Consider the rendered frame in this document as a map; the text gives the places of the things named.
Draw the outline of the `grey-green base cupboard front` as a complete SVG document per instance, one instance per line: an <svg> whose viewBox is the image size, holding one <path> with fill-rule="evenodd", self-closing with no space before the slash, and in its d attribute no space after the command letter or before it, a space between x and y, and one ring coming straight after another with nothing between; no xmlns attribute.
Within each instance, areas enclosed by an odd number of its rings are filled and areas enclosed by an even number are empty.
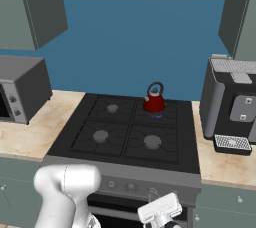
<svg viewBox="0 0 256 228"><path fill-rule="evenodd" d="M237 203L237 196L243 203ZM256 228L256 191L202 185L193 210L194 228Z"/></svg>
<svg viewBox="0 0 256 228"><path fill-rule="evenodd" d="M0 224L33 228L41 206L41 197L33 179L39 162L0 157Z"/></svg>

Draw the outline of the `grey toaster oven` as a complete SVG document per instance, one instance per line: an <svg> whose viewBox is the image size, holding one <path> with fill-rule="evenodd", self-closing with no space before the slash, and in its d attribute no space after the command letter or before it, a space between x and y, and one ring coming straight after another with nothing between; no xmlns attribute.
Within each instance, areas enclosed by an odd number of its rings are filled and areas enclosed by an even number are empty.
<svg viewBox="0 0 256 228"><path fill-rule="evenodd" d="M10 96L17 101L11 103ZM43 58L0 55L0 121L28 124L51 96ZM14 109L21 115L15 116Z"/></svg>

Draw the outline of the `red kettle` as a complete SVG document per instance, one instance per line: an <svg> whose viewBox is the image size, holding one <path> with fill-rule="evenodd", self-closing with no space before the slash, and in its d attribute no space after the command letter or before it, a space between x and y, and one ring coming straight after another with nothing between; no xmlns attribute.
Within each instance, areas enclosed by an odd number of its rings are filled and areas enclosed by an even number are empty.
<svg viewBox="0 0 256 228"><path fill-rule="evenodd" d="M149 85L143 102L143 109L146 112L161 113L165 109L163 91L164 85L162 82L153 82Z"/></svg>

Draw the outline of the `black oven door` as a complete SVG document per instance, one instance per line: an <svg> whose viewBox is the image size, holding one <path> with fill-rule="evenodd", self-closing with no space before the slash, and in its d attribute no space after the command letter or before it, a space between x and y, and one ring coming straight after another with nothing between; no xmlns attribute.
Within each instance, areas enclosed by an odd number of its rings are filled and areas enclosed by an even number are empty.
<svg viewBox="0 0 256 228"><path fill-rule="evenodd" d="M122 197L92 194L88 197L88 205L106 209L137 213L137 209L146 204L146 201L127 199ZM94 214L102 228L142 228L142 223L138 221L125 220Z"/></svg>

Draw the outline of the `grey-green wall cupboard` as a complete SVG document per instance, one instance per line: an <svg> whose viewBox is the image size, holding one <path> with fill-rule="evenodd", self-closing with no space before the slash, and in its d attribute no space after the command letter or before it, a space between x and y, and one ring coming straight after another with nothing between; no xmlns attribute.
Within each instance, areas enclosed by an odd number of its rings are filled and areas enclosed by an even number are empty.
<svg viewBox="0 0 256 228"><path fill-rule="evenodd" d="M0 49L36 50L67 29L64 0L0 0Z"/></svg>
<svg viewBox="0 0 256 228"><path fill-rule="evenodd" d="M225 0L218 35L233 59L256 61L256 0Z"/></svg>

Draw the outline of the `black gas hob stove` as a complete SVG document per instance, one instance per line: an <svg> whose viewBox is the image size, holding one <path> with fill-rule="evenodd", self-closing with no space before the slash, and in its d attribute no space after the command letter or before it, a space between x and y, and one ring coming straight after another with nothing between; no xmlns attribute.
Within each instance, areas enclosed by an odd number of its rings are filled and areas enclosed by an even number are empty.
<svg viewBox="0 0 256 228"><path fill-rule="evenodd" d="M182 213L175 221L193 228L201 191L192 104L167 100L159 114L144 111L136 97L86 94L44 157L45 165L98 167L101 194L146 201L177 194ZM114 181L116 188L109 188ZM136 190L126 189L134 184ZM158 195L149 193L156 188Z"/></svg>

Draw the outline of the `black grey coffee machine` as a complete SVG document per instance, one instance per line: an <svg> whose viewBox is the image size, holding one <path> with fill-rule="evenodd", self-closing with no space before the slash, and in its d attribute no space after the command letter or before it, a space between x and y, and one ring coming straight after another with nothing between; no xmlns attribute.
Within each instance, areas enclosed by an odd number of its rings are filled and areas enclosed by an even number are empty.
<svg viewBox="0 0 256 228"><path fill-rule="evenodd" d="M256 61L213 54L199 114L203 136L216 152L249 156L256 145Z"/></svg>

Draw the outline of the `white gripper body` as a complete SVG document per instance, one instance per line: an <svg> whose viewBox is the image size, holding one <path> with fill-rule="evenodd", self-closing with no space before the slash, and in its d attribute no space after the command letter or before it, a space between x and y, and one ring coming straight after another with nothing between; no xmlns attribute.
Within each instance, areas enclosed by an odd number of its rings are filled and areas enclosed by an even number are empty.
<svg viewBox="0 0 256 228"><path fill-rule="evenodd" d="M172 192L140 207L137 212L140 221L147 223L160 216L176 217L182 213L182 206L177 194Z"/></svg>

